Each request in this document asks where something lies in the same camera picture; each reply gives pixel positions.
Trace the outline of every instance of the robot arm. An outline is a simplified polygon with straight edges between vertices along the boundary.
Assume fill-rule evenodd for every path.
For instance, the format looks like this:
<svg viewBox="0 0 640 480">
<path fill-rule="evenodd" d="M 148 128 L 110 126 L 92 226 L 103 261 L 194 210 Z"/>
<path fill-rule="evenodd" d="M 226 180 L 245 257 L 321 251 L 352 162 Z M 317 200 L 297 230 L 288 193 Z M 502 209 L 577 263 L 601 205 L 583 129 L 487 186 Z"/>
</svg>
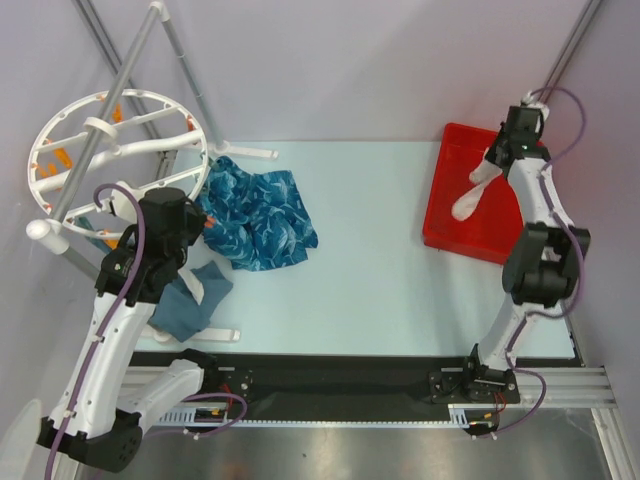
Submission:
<svg viewBox="0 0 640 480">
<path fill-rule="evenodd" d="M 102 262 L 89 333 L 58 405 L 42 419 L 38 439 L 40 445 L 51 448 L 68 418 L 58 450 L 84 464 L 112 472 L 129 464 L 142 436 L 162 415 L 197 393 L 205 376 L 217 375 L 207 355 L 187 350 L 155 380 L 119 398 L 140 333 L 153 315 L 164 287 L 178 277 L 187 260 L 187 248 L 200 235 L 206 221 L 206 215 L 178 189 L 150 190 L 139 203 L 146 225 L 140 267 L 124 301 L 100 333 L 100 324 L 133 264 L 136 247 L 129 239 L 137 226 L 132 225 Z M 93 358 L 88 361 L 91 350 Z M 78 384 L 81 387 L 77 401 L 69 411 L 69 399 Z"/>
<path fill-rule="evenodd" d="M 524 220 L 503 268 L 503 304 L 467 362 L 464 387 L 479 392 L 480 398 L 483 394 L 490 398 L 492 392 L 504 391 L 514 383 L 511 367 L 517 348 L 541 317 L 531 312 L 544 310 L 552 318 L 561 317 L 552 309 L 572 295 L 580 274 L 577 254 L 584 257 L 590 243 L 588 230 L 576 228 L 562 207 L 547 164 L 549 152 L 539 143 L 548 112 L 546 105 L 529 96 L 519 106 L 510 107 L 496 140 L 470 176 L 477 187 L 452 210 L 456 218 L 468 217 L 486 185 L 502 173 L 516 194 Z M 464 212 L 461 207 L 469 205 L 471 211 Z"/>
</svg>

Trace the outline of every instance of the metal pole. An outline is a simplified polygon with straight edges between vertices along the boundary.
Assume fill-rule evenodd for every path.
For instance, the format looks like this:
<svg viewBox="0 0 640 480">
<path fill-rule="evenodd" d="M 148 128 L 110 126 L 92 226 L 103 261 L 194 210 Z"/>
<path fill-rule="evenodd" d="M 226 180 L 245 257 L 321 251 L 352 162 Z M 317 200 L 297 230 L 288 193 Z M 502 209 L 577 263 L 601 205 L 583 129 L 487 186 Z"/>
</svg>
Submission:
<svg viewBox="0 0 640 480">
<path fill-rule="evenodd" d="M 600 7 L 603 3 L 605 0 L 589 0 L 587 2 L 544 83 L 545 87 L 554 87 L 558 84 L 578 47 L 582 44 L 587 31 L 593 25 L 597 14 L 601 11 Z M 546 90 L 540 95 L 540 100 L 548 103 L 551 95 L 553 95 L 553 91 Z"/>
<path fill-rule="evenodd" d="M 187 81 L 189 82 L 191 91 L 196 97 L 196 102 L 198 102 L 198 107 L 202 112 L 202 116 L 204 117 L 204 122 L 207 125 L 207 129 L 213 137 L 216 147 L 222 150 L 224 148 L 224 137 L 222 136 L 222 132 L 220 132 L 220 128 L 216 124 L 216 121 L 213 119 L 213 115 L 211 115 L 209 107 L 204 101 L 204 94 L 200 90 L 200 86 L 196 81 L 195 74 L 193 73 L 193 69 L 191 68 L 189 59 L 187 58 L 187 54 L 182 48 L 182 44 L 180 43 L 180 39 L 178 38 L 176 29 L 173 26 L 173 22 L 170 18 L 167 18 L 166 20 L 162 21 L 162 26 L 164 27 L 164 31 L 167 33 L 167 37 L 169 37 L 169 42 L 171 42 L 173 51 L 178 57 L 178 60 L 180 60 L 180 66 L 182 67 L 182 71 L 187 77 Z"/>
<path fill-rule="evenodd" d="M 115 77 L 118 75 L 118 70 L 122 67 L 122 59 L 118 54 L 115 46 L 113 45 L 113 41 L 111 37 L 107 33 L 107 30 L 104 28 L 104 24 L 96 11 L 93 2 L 91 0 L 72 0 L 76 8 L 78 9 L 78 13 L 80 14 L 80 18 L 84 22 L 87 30 L 89 30 L 89 34 L 96 42 L 98 46 L 98 50 L 102 54 L 102 58 L 104 59 L 107 67 Z M 137 89 L 133 80 L 129 79 L 127 81 L 127 88 Z M 131 110 L 138 115 L 144 115 L 149 113 L 142 103 L 142 100 L 138 97 L 126 97 L 126 101 L 131 107 Z M 147 137 L 152 140 L 161 138 L 158 129 L 156 128 L 153 122 L 145 122 L 140 125 Z"/>
<path fill-rule="evenodd" d="M 157 8 L 152 7 L 148 10 L 147 16 L 145 17 L 144 22 L 142 22 L 142 27 L 136 35 L 136 38 L 133 40 L 133 43 L 129 48 L 129 52 L 127 53 L 127 57 L 124 59 L 124 64 L 122 65 L 122 68 L 120 68 L 113 85 L 111 85 L 111 88 L 109 89 L 107 98 L 104 100 L 104 103 L 100 108 L 98 118 L 101 120 L 107 120 L 118 103 L 122 90 L 124 90 L 127 80 L 129 80 L 131 70 L 133 70 L 133 66 L 140 56 L 140 52 L 144 47 L 145 41 L 149 37 L 149 33 L 151 32 L 151 28 L 153 27 L 158 14 L 159 11 Z M 67 177 L 66 182 L 64 182 L 64 187 L 62 187 L 60 200 L 54 205 L 53 211 L 51 212 L 51 218 L 53 220 L 58 222 L 64 221 L 64 217 L 69 211 L 71 202 L 78 192 L 80 182 L 84 178 L 87 168 L 89 168 L 89 163 L 91 163 L 91 159 L 98 148 L 101 137 L 102 131 L 95 128 L 92 128 L 89 135 L 87 135 L 78 163 L 69 171 L 69 176 Z"/>
<path fill-rule="evenodd" d="M 92 281 L 96 281 L 98 279 L 98 274 L 100 270 L 96 266 L 94 266 L 89 260 L 84 258 L 80 253 L 74 250 L 72 247 L 69 247 L 62 256 L 69 260 L 73 265 L 75 265 L 78 270 L 84 273 L 87 277 L 89 277 Z"/>
</svg>

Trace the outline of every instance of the orange clip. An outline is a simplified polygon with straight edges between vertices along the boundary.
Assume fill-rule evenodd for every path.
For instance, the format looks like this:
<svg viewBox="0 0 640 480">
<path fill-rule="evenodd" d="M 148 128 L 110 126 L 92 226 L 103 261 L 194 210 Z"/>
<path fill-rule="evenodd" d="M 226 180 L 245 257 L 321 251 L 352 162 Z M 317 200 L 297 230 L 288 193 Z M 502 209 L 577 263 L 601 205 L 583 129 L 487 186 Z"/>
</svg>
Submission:
<svg viewBox="0 0 640 480">
<path fill-rule="evenodd" d="M 104 95 L 100 95 L 98 97 L 100 99 L 101 102 L 105 101 Z M 120 104 L 116 104 L 116 108 L 113 110 L 113 113 L 111 114 L 111 118 L 113 119 L 114 123 L 120 123 L 122 121 L 122 107 L 120 106 Z"/>
<path fill-rule="evenodd" d="M 102 230 L 102 233 L 111 233 L 111 232 L 107 229 L 104 229 Z M 109 240 L 105 238 L 102 241 L 106 243 L 111 250 L 115 250 L 116 247 L 118 246 L 118 240 Z"/>
<path fill-rule="evenodd" d="M 53 143 L 48 138 L 46 141 L 47 141 L 47 144 Z M 55 154 L 56 158 L 60 161 L 60 163 L 64 165 L 66 168 L 70 169 L 71 167 L 73 167 L 73 160 L 71 160 L 71 157 L 69 156 L 69 154 L 64 148 L 56 148 L 53 151 L 53 153 Z"/>
<path fill-rule="evenodd" d="M 111 118 L 113 118 L 113 121 L 115 123 L 120 123 L 122 121 L 122 107 L 120 106 L 119 103 L 116 105 L 116 108 L 113 111 Z"/>
<path fill-rule="evenodd" d="M 49 176 L 49 173 L 37 163 L 32 163 L 31 168 L 35 168 L 42 178 L 47 178 Z"/>
</svg>

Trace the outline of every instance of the gray wall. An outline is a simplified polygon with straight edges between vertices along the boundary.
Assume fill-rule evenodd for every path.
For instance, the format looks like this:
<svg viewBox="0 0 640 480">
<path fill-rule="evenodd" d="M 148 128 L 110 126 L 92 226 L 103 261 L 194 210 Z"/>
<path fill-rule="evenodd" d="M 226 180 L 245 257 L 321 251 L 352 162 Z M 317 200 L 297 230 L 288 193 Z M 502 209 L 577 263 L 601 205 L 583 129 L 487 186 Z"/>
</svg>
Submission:
<svg viewBox="0 0 640 480">
<path fill-rule="evenodd" d="M 148 2 L 95 0 L 121 50 Z M 233 140 L 439 139 L 540 85 L 585 0 L 168 1 Z M 139 85 L 192 106 L 156 29 Z"/>
<path fill-rule="evenodd" d="M 607 368 L 640 457 L 638 22 L 639 2 L 606 2 L 562 80 L 583 100 L 589 124 L 555 178 L 567 211 L 593 237 L 576 328 L 590 362 Z M 577 113 L 560 94 L 551 108 L 545 136 L 557 151 L 575 135 Z"/>
</svg>

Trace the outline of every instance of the purple cable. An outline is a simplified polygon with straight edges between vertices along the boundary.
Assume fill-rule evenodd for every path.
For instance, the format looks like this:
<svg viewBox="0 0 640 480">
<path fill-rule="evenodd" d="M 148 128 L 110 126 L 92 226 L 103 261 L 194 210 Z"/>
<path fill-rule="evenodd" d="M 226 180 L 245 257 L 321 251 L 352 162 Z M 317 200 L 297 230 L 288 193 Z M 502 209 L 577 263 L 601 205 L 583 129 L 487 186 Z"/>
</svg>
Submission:
<svg viewBox="0 0 640 480">
<path fill-rule="evenodd" d="M 131 288 L 131 284 L 133 283 L 133 280 L 136 274 L 138 273 L 138 268 L 140 268 L 140 262 L 142 261 L 142 253 L 144 251 L 145 225 L 144 225 L 144 217 L 142 215 L 142 209 L 140 208 L 138 201 L 131 194 L 131 192 L 129 192 L 124 187 L 121 187 L 120 185 L 116 185 L 115 183 L 105 183 L 103 185 L 100 185 L 93 192 L 93 201 L 97 205 L 101 206 L 100 198 L 99 198 L 100 192 L 108 188 L 113 190 L 118 190 L 125 197 L 127 197 L 127 200 L 129 200 L 131 202 L 131 205 L 133 205 L 133 208 L 136 211 L 136 217 L 138 220 L 138 246 L 136 248 L 136 255 L 133 260 L 133 265 L 129 270 L 129 275 L 127 276 L 127 280 L 124 282 L 124 285 L 122 286 L 122 289 L 120 290 L 120 293 L 118 293 L 118 296 L 114 300 L 113 304 L 111 304 L 111 307 L 109 307 L 107 314 L 102 319 L 102 322 L 98 326 L 98 330 L 96 330 L 96 336 L 98 337 L 101 337 L 104 334 L 105 330 L 109 326 L 109 322 L 111 321 L 111 318 L 113 318 L 113 315 L 115 314 L 116 310 L 122 303 L 122 300 L 129 292 L 129 289 Z M 100 345 L 100 342 L 93 342 L 89 346 L 89 349 L 87 350 L 87 354 L 85 355 L 84 360 L 82 362 L 82 366 L 80 367 L 80 371 L 78 372 L 76 383 L 73 386 L 73 390 L 71 391 L 71 396 L 69 397 L 69 403 L 67 404 L 68 411 L 72 412 L 76 406 L 76 403 L 78 402 L 78 396 L 80 395 L 82 384 L 84 383 L 84 379 L 87 376 L 87 372 L 89 371 L 89 366 L 91 365 L 91 361 L 93 360 L 96 350 L 98 349 L 98 345 Z M 49 451 L 49 458 L 47 459 L 47 467 L 44 473 L 45 480 L 51 480 L 51 477 L 53 475 L 53 463 L 56 458 L 56 453 L 60 448 L 60 442 L 62 442 L 62 437 L 64 436 L 64 433 L 67 430 L 67 426 L 69 425 L 70 420 L 71 420 L 71 417 L 65 417 L 62 419 L 62 422 L 60 423 L 60 428 L 58 429 L 58 432 L 56 433 L 56 436 L 53 439 L 53 443 L 51 444 L 51 449 Z"/>
<path fill-rule="evenodd" d="M 214 430 L 211 430 L 209 432 L 205 432 L 202 434 L 199 434 L 198 437 L 199 438 L 208 438 L 208 437 L 212 437 L 214 435 L 217 435 L 219 433 L 222 433 L 226 430 L 229 430 L 232 426 L 234 426 L 236 423 L 238 423 L 239 421 L 241 421 L 245 415 L 247 414 L 247 410 L 249 409 L 249 406 L 247 405 L 247 401 L 242 398 L 239 395 L 236 395 L 235 393 L 223 393 L 223 392 L 219 392 L 219 393 L 201 393 L 198 395 L 191 395 L 187 398 L 185 398 L 183 400 L 183 402 L 193 402 L 195 400 L 208 400 L 210 398 L 231 398 L 233 400 L 236 400 L 238 402 L 240 402 L 242 404 L 242 412 L 240 412 L 240 415 L 238 415 L 236 418 L 234 418 L 233 420 L 231 420 L 228 423 L 225 423 L 224 425 L 221 425 L 217 428 L 215 428 Z M 184 432 L 183 429 L 163 429 L 163 430 L 159 430 L 157 432 L 153 432 L 149 435 L 145 435 L 143 440 L 147 440 L 149 438 L 153 438 L 153 437 L 159 437 L 162 435 L 168 435 L 168 434 L 183 434 L 183 435 L 188 435 Z M 91 480 L 99 480 L 102 477 L 102 471 L 97 472 L 93 478 Z"/>
<path fill-rule="evenodd" d="M 584 132 L 587 129 L 587 111 L 585 110 L 584 105 L 582 104 L 582 102 L 580 101 L 578 96 L 575 93 L 573 93 L 571 90 L 569 90 L 567 88 L 564 88 L 564 87 L 542 87 L 542 88 L 538 88 L 538 89 L 534 90 L 533 92 L 531 92 L 531 95 L 538 95 L 539 93 L 548 92 L 548 91 L 562 92 L 565 95 L 568 95 L 569 97 L 571 97 L 571 99 L 578 106 L 578 110 L 580 110 L 581 125 L 580 125 L 580 130 L 578 131 L 578 134 L 576 135 L 575 140 L 573 142 L 571 142 L 567 146 L 567 148 L 565 148 L 560 153 L 555 155 L 545 165 L 544 169 L 550 168 L 552 165 L 555 165 L 556 163 L 558 163 L 558 160 L 560 160 L 567 153 L 569 153 L 571 150 L 573 150 L 573 148 L 580 142 L 580 140 L 582 140 L 582 137 L 584 136 Z"/>
<path fill-rule="evenodd" d="M 538 93 L 542 93 L 542 92 L 548 91 L 548 90 L 563 92 L 563 93 L 565 93 L 566 95 L 568 95 L 569 97 L 571 97 L 573 99 L 573 101 L 578 106 L 578 110 L 580 110 L 581 125 L 580 125 L 580 130 L 578 131 L 578 134 L 576 135 L 576 138 L 573 140 L 573 142 L 571 142 L 571 144 L 569 144 L 569 146 L 567 148 L 562 150 L 558 155 L 554 156 L 549 162 L 547 162 L 547 164 L 542 168 L 542 171 L 545 171 L 546 169 L 551 168 L 552 165 L 557 163 L 558 160 L 560 160 L 567 153 L 569 153 L 578 144 L 578 142 L 580 142 L 580 140 L 582 140 L 582 137 L 584 136 L 584 132 L 585 132 L 585 130 L 587 128 L 587 113 L 586 113 L 586 111 L 584 109 L 584 106 L 582 105 L 582 102 L 580 101 L 580 99 L 573 92 L 571 92 L 570 90 L 568 90 L 566 88 L 563 88 L 563 87 L 543 87 L 543 88 L 539 88 L 537 90 L 534 90 L 533 92 L 531 92 L 531 95 L 537 95 Z M 507 425 L 506 427 L 503 427 L 503 428 L 499 429 L 495 433 L 508 432 L 509 430 L 513 430 L 517 426 L 519 426 L 519 425 L 523 424 L 524 422 L 526 422 L 529 418 L 531 418 L 538 411 L 538 409 L 542 405 L 542 402 L 544 402 L 544 399 L 547 396 L 547 382 L 545 381 L 544 377 L 542 375 L 540 375 L 538 372 L 534 372 L 532 370 L 524 370 L 522 368 L 516 367 L 513 364 L 513 361 L 511 360 L 511 357 L 510 357 L 510 354 L 513 351 L 513 348 L 514 348 L 518 338 L 520 337 L 520 334 L 524 330 L 524 327 L 526 326 L 528 319 L 533 315 L 540 315 L 541 317 L 550 318 L 550 319 L 553 319 L 553 320 L 557 320 L 557 319 L 563 318 L 563 317 L 569 315 L 571 312 L 573 312 L 573 310 L 575 310 L 576 306 L 578 305 L 578 302 L 582 298 L 582 285 L 584 283 L 584 270 L 585 270 L 585 268 L 584 268 L 584 257 L 582 256 L 582 250 L 580 249 L 580 244 L 578 243 L 578 239 L 573 234 L 573 232 L 571 231 L 569 226 L 566 223 L 564 223 L 562 218 L 560 218 L 560 215 L 558 215 L 557 213 L 555 213 L 553 211 L 554 208 L 555 208 L 555 205 L 553 203 L 553 199 L 551 198 L 551 194 L 549 193 L 549 189 L 547 188 L 547 184 L 545 182 L 545 178 L 544 178 L 543 175 L 540 175 L 540 177 L 539 177 L 539 184 L 540 184 L 540 189 L 542 190 L 542 196 L 544 197 L 544 200 L 545 200 L 545 202 L 547 204 L 547 207 L 549 208 L 549 210 L 551 212 L 553 212 L 552 213 L 553 219 L 555 220 L 555 222 L 558 225 L 560 225 L 560 228 L 562 228 L 562 230 L 566 233 L 567 237 L 569 237 L 569 240 L 571 241 L 571 245 L 573 246 L 573 249 L 576 252 L 576 255 L 578 257 L 578 285 L 577 285 L 576 293 L 573 296 L 573 299 L 572 299 L 571 303 L 569 304 L 569 306 L 567 307 L 566 310 L 563 310 L 559 314 L 547 313 L 547 312 L 543 312 L 541 310 L 532 310 L 530 312 L 527 312 L 525 314 L 524 319 L 522 320 L 522 322 L 520 322 L 520 325 L 518 325 L 518 328 L 513 333 L 513 336 L 511 337 L 511 339 L 509 340 L 509 343 L 507 344 L 507 349 L 506 349 L 506 352 L 505 352 L 505 358 L 507 360 L 507 365 L 509 365 L 509 368 L 511 370 L 513 370 L 514 372 L 516 372 L 516 373 L 522 373 L 522 374 L 525 374 L 525 375 L 530 375 L 532 377 L 536 377 L 540 381 L 540 386 L 542 387 L 542 390 L 540 392 L 540 397 L 538 397 L 538 400 L 536 401 L 536 403 L 533 405 L 533 407 L 531 407 L 531 409 L 522 418 L 520 418 L 519 420 L 513 422 L 511 425 Z M 492 435 L 489 434 L 489 435 L 482 435 L 480 438 L 491 438 L 491 437 L 492 437 Z"/>
</svg>

